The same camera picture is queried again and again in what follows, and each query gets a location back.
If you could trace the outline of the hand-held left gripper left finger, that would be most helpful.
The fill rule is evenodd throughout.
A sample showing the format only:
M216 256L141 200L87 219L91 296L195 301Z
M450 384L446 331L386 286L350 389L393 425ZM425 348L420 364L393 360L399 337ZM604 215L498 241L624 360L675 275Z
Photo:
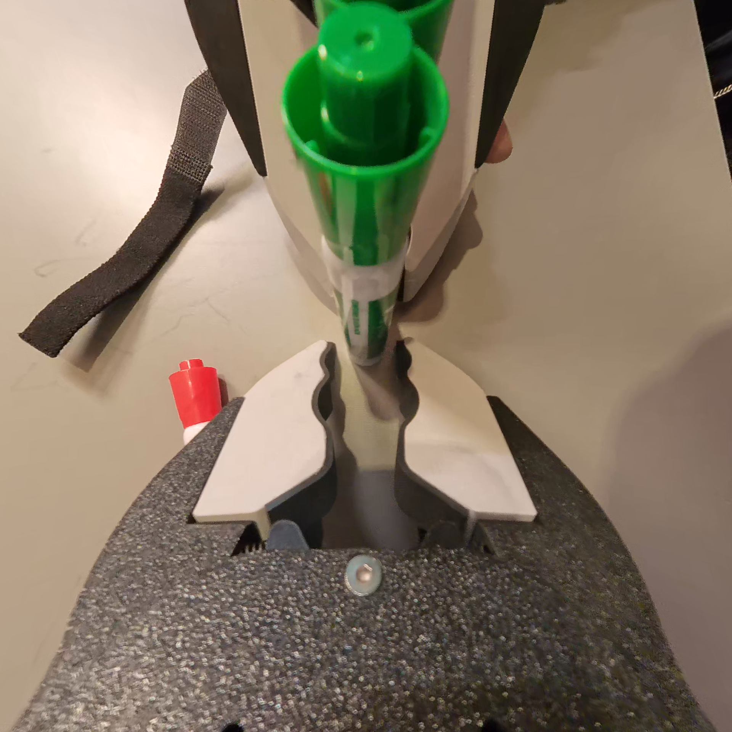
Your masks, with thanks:
M320 340L262 377L243 397L193 508L196 523L253 523L262 539L289 520L317 524L337 495L327 425L337 349Z

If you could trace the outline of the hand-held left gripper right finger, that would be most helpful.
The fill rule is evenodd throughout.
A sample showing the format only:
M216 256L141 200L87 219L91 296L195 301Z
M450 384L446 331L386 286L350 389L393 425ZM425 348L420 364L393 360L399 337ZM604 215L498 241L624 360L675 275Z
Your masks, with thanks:
M481 386L413 338L395 346L403 417L395 499L416 547L486 543L484 522L526 523L537 509Z

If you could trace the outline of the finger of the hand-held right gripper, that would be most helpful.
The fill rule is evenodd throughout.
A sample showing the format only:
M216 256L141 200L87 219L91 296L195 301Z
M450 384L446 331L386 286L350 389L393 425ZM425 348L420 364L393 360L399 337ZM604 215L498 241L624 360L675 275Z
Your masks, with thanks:
M415 298L435 269L473 187L494 10L494 1L453 3L438 61L449 120L411 224L403 300Z
M288 235L288 251L321 303L336 311L321 260L321 226L306 176L294 156L281 114L289 71L316 44L312 2L239 1L255 109L266 164L264 184Z

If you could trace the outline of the red dry erase marker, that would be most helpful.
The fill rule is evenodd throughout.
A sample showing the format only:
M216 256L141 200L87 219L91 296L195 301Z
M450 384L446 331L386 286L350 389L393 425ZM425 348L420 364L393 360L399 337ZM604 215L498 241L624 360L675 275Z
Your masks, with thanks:
M169 375L169 384L188 445L222 410L222 392L217 370L201 359L180 361Z

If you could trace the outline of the green dry erase marker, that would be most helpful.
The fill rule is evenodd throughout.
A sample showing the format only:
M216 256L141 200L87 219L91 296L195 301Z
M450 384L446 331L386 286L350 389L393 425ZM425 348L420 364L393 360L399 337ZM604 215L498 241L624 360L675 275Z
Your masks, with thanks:
M351 360L380 360L411 224L449 120L435 60L380 2L329 13L283 88L283 123L321 225Z
M453 1L313 1L316 26L320 27L328 15L342 7L363 4L391 8L409 26L413 45L424 50L434 61L439 60Z

